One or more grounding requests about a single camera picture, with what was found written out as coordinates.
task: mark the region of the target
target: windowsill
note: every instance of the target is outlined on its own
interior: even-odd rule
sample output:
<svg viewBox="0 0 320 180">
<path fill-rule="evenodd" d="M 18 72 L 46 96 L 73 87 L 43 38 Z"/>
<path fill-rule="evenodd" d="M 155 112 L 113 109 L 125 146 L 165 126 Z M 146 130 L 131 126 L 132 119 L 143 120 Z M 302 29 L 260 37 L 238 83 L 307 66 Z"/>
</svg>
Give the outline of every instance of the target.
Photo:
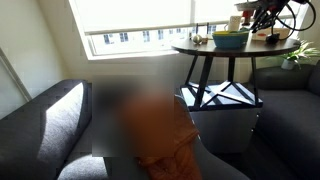
<svg viewBox="0 0 320 180">
<path fill-rule="evenodd" d="M 144 58 L 144 57 L 154 57 L 154 56 L 165 56 L 178 54 L 178 51 L 175 50 L 162 50 L 162 51 L 150 51 L 150 52 L 137 52 L 137 53 L 125 53 L 125 54 L 113 54 L 113 55 L 101 55 L 101 56 L 91 56 L 88 58 L 88 61 L 91 63 L 95 62 L 133 62 L 132 58 Z"/>
</svg>

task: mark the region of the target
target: round table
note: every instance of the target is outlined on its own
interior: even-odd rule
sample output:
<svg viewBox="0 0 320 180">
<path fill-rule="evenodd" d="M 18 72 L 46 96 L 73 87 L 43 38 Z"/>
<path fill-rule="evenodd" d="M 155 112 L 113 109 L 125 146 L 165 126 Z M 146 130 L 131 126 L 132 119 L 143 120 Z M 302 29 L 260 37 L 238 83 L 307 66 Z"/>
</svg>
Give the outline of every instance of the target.
<svg viewBox="0 0 320 180">
<path fill-rule="evenodd" d="M 213 40 L 209 40 L 208 43 L 200 45 L 194 44 L 191 40 L 178 40 L 172 43 L 172 48 L 174 50 L 177 50 L 180 53 L 194 56 L 185 84 L 181 86 L 181 89 L 188 88 L 190 91 L 189 94 L 193 95 L 194 103 L 187 103 L 190 111 L 261 107 L 262 101 L 260 101 L 258 98 L 258 91 L 255 83 L 256 57 L 286 54 L 299 49 L 299 47 L 300 41 L 295 39 L 279 41 L 277 44 L 267 44 L 265 41 L 249 40 L 245 46 L 239 49 L 217 48 Z M 203 64 L 199 85 L 189 82 L 198 56 L 206 57 Z M 228 80 L 222 83 L 220 86 L 215 87 L 215 90 L 213 90 L 212 87 L 207 86 L 207 81 L 214 57 L 229 58 Z M 254 83 L 254 98 L 251 98 L 250 94 L 245 89 L 243 89 L 243 87 L 239 83 L 233 82 L 235 59 L 239 57 L 251 58 L 253 75 L 252 77 Z M 241 95 L 235 96 L 234 94 L 224 92 L 230 86 L 233 86 L 233 89 L 237 89 L 237 93 L 240 93 Z M 203 99 L 203 95 L 205 92 L 210 95 L 210 100 Z M 219 103 L 217 102 L 218 96 L 233 100 L 235 103 Z"/>
</svg>

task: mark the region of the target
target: potted plant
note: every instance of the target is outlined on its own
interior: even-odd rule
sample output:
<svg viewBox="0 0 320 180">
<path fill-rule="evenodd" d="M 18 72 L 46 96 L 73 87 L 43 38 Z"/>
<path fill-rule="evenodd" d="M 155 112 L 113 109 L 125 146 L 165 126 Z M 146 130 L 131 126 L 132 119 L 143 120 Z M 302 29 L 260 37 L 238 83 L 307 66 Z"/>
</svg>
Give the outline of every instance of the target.
<svg viewBox="0 0 320 180">
<path fill-rule="evenodd" d="M 311 57 L 319 57 L 320 51 L 318 49 L 309 48 L 309 45 L 312 43 L 313 42 L 302 40 L 299 49 L 288 54 L 281 55 L 280 57 L 284 59 L 281 68 L 291 70 L 295 64 L 299 65 L 300 60 L 310 60 Z"/>
</svg>

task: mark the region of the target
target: blue bowl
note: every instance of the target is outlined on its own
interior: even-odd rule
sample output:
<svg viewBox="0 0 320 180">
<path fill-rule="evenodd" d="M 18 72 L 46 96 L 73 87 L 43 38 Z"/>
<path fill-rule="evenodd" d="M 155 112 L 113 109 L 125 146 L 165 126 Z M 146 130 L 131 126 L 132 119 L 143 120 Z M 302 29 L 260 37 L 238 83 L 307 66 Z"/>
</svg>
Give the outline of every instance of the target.
<svg viewBox="0 0 320 180">
<path fill-rule="evenodd" d="M 212 37 L 217 48 L 236 49 L 243 47 L 248 40 L 249 31 L 216 31 Z"/>
</svg>

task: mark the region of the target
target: green plant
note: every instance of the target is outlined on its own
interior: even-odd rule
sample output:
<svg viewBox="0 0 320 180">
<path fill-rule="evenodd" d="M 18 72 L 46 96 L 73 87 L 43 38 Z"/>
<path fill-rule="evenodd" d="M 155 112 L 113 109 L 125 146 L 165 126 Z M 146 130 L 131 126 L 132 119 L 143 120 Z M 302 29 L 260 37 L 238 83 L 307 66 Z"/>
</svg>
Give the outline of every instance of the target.
<svg viewBox="0 0 320 180">
<path fill-rule="evenodd" d="M 300 48 L 298 50 L 281 55 L 280 57 L 287 59 L 288 61 L 295 62 L 298 62 L 298 60 L 308 60 L 311 57 L 320 57 L 320 51 L 318 49 L 309 48 L 309 45 L 312 43 L 313 42 L 302 40 Z"/>
</svg>

